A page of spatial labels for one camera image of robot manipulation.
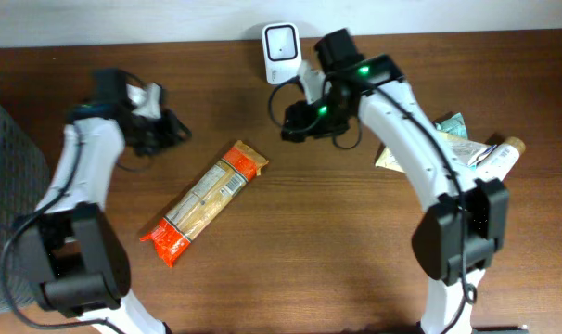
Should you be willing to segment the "teal wipes pouch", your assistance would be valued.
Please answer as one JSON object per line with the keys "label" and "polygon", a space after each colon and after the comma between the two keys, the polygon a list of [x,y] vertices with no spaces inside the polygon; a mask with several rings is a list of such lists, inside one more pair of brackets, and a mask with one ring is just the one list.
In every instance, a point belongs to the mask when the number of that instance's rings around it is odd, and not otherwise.
{"label": "teal wipes pouch", "polygon": [[468,139],[466,123],[461,113],[456,113],[444,121],[436,122],[435,126],[438,131]]}

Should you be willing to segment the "cream wet wipes pack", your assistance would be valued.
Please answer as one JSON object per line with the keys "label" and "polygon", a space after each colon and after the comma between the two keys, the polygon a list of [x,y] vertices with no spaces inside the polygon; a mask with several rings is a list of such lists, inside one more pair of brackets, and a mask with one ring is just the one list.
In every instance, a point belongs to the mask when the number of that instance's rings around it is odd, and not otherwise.
{"label": "cream wet wipes pack", "polygon": [[[441,131],[438,131],[438,134],[459,160],[471,169],[475,169],[476,166],[496,148],[496,145],[474,142],[461,136],[451,135]],[[388,148],[384,148],[381,152],[375,166],[399,173],[403,172],[403,169]]]}

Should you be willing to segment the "orange spaghetti package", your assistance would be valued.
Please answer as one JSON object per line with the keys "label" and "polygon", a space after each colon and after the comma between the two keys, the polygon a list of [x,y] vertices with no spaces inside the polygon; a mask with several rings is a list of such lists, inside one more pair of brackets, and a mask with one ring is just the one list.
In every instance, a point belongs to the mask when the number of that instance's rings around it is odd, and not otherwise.
{"label": "orange spaghetti package", "polygon": [[268,163],[255,149],[236,141],[140,239],[151,241],[166,265],[174,266],[194,239]]}

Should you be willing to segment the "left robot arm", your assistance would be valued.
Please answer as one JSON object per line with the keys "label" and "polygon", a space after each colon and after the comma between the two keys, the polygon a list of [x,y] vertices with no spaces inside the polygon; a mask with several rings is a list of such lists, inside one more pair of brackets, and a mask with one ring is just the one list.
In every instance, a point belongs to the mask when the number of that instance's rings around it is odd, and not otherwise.
{"label": "left robot arm", "polygon": [[14,315],[41,330],[91,326],[101,333],[167,333],[134,295],[128,256],[105,215],[114,167],[125,148],[152,157],[192,136],[164,103],[158,83],[120,69],[97,70],[92,97],[67,115],[54,177],[35,210],[20,217],[6,242],[38,306],[66,322],[41,324],[24,315],[9,289]]}

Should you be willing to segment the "white lotion tube gold cap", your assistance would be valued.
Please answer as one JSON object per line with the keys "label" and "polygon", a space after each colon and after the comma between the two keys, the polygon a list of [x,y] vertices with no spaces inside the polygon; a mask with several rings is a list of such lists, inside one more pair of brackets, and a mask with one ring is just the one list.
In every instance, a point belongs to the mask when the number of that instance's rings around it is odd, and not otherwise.
{"label": "white lotion tube gold cap", "polygon": [[493,179],[504,181],[525,150],[526,145],[521,139],[508,137],[477,165],[478,177],[485,182]]}

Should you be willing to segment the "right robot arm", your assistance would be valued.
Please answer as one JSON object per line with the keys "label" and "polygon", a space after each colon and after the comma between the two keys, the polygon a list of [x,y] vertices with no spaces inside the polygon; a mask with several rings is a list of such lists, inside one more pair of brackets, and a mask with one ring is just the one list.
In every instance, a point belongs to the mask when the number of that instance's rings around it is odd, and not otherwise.
{"label": "right robot arm", "polygon": [[503,247],[509,192],[500,178],[469,168],[443,143],[416,102],[411,85],[388,55],[365,58],[341,29],[314,46],[320,70],[302,62],[289,79],[305,95],[278,124],[285,141],[336,138],[351,118],[391,151],[424,216],[412,236],[428,277],[421,333],[471,333],[477,287]]}

